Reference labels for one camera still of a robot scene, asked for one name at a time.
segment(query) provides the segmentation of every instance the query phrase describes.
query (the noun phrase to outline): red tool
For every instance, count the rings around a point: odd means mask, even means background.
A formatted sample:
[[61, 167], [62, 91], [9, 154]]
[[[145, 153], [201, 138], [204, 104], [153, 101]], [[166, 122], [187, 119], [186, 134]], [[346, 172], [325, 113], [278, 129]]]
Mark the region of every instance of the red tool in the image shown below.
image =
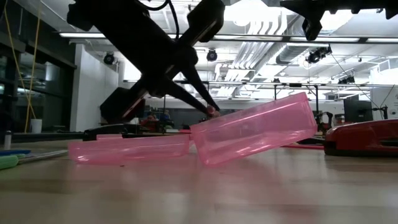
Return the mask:
[[398, 119], [335, 127], [325, 140], [330, 156], [398, 157]]

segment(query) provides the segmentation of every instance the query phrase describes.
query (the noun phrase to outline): pink container lid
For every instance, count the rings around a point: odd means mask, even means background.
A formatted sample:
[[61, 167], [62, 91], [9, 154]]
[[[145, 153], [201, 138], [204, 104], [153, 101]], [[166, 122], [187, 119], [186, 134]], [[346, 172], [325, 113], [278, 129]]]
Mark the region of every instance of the pink container lid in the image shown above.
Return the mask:
[[123, 165], [134, 159], [165, 159], [189, 151], [189, 134], [148, 138], [122, 138], [120, 134], [98, 135], [97, 141], [68, 145], [69, 156], [79, 164]]
[[208, 166], [310, 138], [316, 131], [305, 93], [191, 126], [200, 160]]

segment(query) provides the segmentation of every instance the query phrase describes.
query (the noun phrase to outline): computer screen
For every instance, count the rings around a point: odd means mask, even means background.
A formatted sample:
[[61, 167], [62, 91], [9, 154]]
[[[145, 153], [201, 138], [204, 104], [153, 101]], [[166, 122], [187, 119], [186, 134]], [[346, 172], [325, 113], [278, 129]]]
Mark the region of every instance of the computer screen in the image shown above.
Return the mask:
[[373, 121], [372, 103], [361, 100], [344, 100], [344, 112], [346, 122]]

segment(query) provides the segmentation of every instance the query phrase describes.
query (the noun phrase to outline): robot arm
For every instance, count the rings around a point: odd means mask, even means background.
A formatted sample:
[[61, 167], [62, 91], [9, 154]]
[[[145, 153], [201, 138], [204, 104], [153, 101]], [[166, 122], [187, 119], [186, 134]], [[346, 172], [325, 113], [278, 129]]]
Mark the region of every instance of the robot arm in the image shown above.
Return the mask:
[[75, 1], [69, 5], [68, 23], [87, 31], [95, 26], [142, 73], [131, 89], [116, 89], [100, 106], [108, 123], [131, 120], [134, 108], [147, 93], [159, 98], [169, 94], [211, 116], [206, 106], [172, 81], [179, 72], [209, 105], [219, 110], [195, 69], [198, 57], [193, 45], [208, 42], [222, 28], [222, 0], [202, 0], [187, 16], [189, 29], [177, 40], [149, 17], [138, 0]]

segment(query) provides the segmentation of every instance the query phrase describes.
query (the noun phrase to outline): wooden table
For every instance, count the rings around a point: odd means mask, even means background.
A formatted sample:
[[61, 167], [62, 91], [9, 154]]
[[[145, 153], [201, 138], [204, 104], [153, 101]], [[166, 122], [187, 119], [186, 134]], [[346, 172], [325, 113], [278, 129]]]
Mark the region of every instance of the wooden table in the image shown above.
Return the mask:
[[211, 169], [190, 154], [125, 167], [79, 166], [64, 157], [0, 171], [0, 223], [7, 224], [397, 220], [395, 159], [274, 149]]

